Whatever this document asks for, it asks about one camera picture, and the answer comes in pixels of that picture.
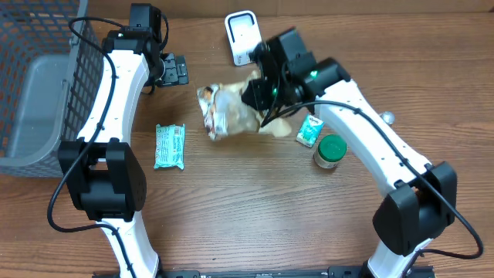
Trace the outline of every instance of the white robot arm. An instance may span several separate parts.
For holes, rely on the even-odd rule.
[[[419,173],[424,174],[427,171],[425,165],[430,164],[430,161],[396,135],[372,109],[360,92],[357,83],[353,80],[349,82],[341,80],[327,87],[324,90],[324,95],[317,97],[317,99],[346,103],[360,108],[381,128],[395,146],[400,147],[400,152],[408,158],[410,164]],[[352,110],[329,104],[317,105],[316,115],[347,142],[351,151],[364,163],[377,181],[377,189],[383,197],[396,190],[396,181],[402,180],[408,183],[416,178],[401,164],[400,159],[397,158],[383,137],[361,115],[355,114]],[[377,250],[369,259],[367,266],[375,278],[400,277],[414,253],[425,248],[430,241],[432,239],[421,242],[414,252],[407,256],[397,255],[390,251],[383,242],[379,242]]]
[[[62,142],[59,147],[59,163],[66,175],[63,180],[66,179],[73,204],[86,211],[89,219],[96,220],[96,225],[80,227],[83,229],[58,227],[51,216],[54,201],[49,206],[50,225],[60,232],[101,227],[120,264],[122,278],[155,278],[161,271],[160,259],[151,247],[141,215],[146,179],[130,149],[130,132],[137,100],[145,86],[152,86],[154,90],[155,86],[188,83],[184,57],[175,58],[172,53],[161,52],[167,41],[166,35],[161,42],[162,16],[152,5],[132,4],[130,25],[108,33],[103,48],[99,49],[107,57],[104,57],[103,76],[89,119],[77,141]],[[99,127],[109,100],[102,127]],[[92,141],[96,132],[99,132],[96,140]],[[98,161],[105,161],[108,169],[96,170],[94,165]]]

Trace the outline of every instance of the wood grain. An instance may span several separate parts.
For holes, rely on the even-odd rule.
[[[169,19],[224,18],[251,10],[257,16],[369,15],[403,13],[488,12],[494,0],[114,0],[90,1],[91,15],[128,19],[131,3],[151,3]]]
[[[295,25],[317,59],[337,58],[378,111],[416,150],[458,172],[458,209],[486,253],[472,261],[427,256],[439,277],[492,277],[494,269],[494,16],[338,15],[260,18],[264,38]],[[144,221],[168,270],[290,270],[360,265],[378,238],[375,183],[350,152],[336,171],[318,168],[313,149],[287,138],[246,134],[211,142],[195,89],[243,80],[234,67],[223,19],[173,19],[167,51],[185,55],[191,82],[143,95],[133,150],[147,176]],[[111,28],[95,24],[103,38]],[[290,118],[297,130],[305,112]],[[156,124],[186,124],[185,169],[155,171]],[[115,271],[101,231],[61,234],[46,221],[56,179],[0,177],[0,276],[89,277]],[[55,220],[88,223],[64,189]],[[474,242],[455,222],[433,247],[470,253]]]

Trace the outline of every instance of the gray plastic basket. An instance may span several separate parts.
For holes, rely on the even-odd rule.
[[[0,173],[61,176],[60,141],[88,118],[103,56],[69,31],[87,0],[0,1]],[[78,32],[98,43],[90,24]]]

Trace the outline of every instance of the white plug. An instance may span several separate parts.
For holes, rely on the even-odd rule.
[[[232,49],[233,63],[236,66],[252,63],[249,53],[262,41],[254,13],[242,11],[227,15],[225,28]]]

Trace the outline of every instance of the food package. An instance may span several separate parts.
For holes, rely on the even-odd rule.
[[[156,126],[156,152],[154,169],[179,167],[184,170],[185,125]]]
[[[324,122],[322,120],[307,114],[299,133],[296,135],[296,140],[307,147],[312,147],[316,143],[323,126]]]
[[[242,94],[249,81],[257,78],[259,72],[253,71],[242,82],[215,83],[198,89],[199,106],[206,132],[213,141],[242,132],[272,134],[275,137],[285,137],[291,133],[289,123],[282,118],[261,127],[265,113],[258,112],[242,102]]]

